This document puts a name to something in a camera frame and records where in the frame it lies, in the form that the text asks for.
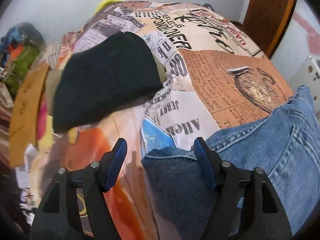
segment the metal screw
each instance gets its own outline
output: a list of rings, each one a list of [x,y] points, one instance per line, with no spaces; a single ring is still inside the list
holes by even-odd
[[[222,166],[225,167],[225,168],[229,168],[231,166],[231,163],[228,162],[228,161],[223,161],[222,162]]]
[[[256,172],[259,173],[259,174],[262,174],[264,172],[263,168],[256,168]]]
[[[65,171],[66,171],[65,168],[60,168],[60,169],[58,169],[58,173],[59,173],[59,174],[62,174],[62,173],[64,173]]]
[[[93,168],[96,168],[96,167],[98,167],[99,165],[100,165],[99,162],[92,162],[92,163],[90,163],[90,166],[93,167]]]

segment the bedspread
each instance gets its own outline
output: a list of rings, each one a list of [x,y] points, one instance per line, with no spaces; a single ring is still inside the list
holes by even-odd
[[[192,3],[108,5],[81,31],[67,33],[37,64],[47,62],[53,69],[64,69],[73,53],[92,48],[119,31],[136,33],[145,40],[166,67],[167,81],[143,104],[128,106],[64,135],[53,133],[43,96],[39,154],[32,163],[30,191],[37,206],[59,167],[82,169],[111,150],[119,137],[125,138],[127,157],[116,185],[104,196],[122,239],[158,239],[160,221],[152,211],[141,157],[167,146],[190,150],[199,136],[207,139],[222,128],[266,117],[292,91],[245,33],[217,13]],[[78,202],[84,231],[90,235],[81,190]]]

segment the wooden door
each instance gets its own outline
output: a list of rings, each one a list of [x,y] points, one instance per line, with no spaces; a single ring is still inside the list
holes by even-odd
[[[297,0],[250,0],[242,30],[271,57],[279,45]]]

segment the jeans pocket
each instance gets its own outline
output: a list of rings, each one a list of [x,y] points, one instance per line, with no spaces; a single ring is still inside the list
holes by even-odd
[[[320,192],[319,150],[311,136],[293,125],[288,144],[268,175],[295,234],[316,205]]]

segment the blue fabric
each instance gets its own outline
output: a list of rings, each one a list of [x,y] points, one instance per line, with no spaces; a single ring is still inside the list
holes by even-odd
[[[1,38],[0,41],[0,55],[4,56],[0,59],[0,65],[5,67],[5,64],[10,56],[9,46],[11,49],[15,49],[18,45],[24,43],[30,43],[37,48],[40,48],[44,44],[44,38],[41,33],[28,22],[23,22],[11,27],[6,36]]]
[[[269,117],[220,130],[206,141],[222,160],[253,170],[262,167],[277,191],[295,234],[320,193],[320,131],[306,86]],[[155,194],[155,208],[182,239],[199,239],[217,196],[204,184],[193,151],[153,150],[142,164]]]

